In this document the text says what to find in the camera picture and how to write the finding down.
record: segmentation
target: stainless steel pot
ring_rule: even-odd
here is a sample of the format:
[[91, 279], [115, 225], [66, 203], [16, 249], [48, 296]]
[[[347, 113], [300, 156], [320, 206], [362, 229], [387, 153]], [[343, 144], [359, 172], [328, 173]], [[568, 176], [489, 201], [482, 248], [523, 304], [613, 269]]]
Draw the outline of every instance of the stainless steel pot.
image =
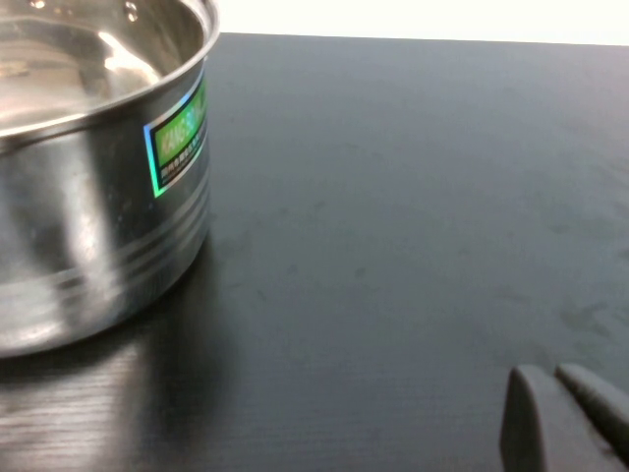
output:
[[201, 0], [0, 0], [0, 356], [146, 306], [206, 235]]

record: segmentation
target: black tabletop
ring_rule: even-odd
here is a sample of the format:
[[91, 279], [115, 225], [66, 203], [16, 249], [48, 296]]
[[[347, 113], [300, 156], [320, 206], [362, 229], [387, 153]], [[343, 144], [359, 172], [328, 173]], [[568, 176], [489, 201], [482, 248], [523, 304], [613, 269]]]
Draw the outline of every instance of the black tabletop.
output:
[[0, 363], [0, 470], [493, 471], [507, 374], [629, 389], [629, 50], [224, 34], [212, 229]]

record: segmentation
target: green label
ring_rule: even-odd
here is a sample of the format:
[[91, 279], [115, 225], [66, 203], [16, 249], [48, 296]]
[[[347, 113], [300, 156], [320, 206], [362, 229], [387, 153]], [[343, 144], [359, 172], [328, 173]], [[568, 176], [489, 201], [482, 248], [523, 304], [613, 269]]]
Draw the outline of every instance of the green label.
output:
[[201, 74], [175, 106], [144, 126], [156, 197], [174, 185], [199, 157], [207, 136], [206, 114], [205, 81]]

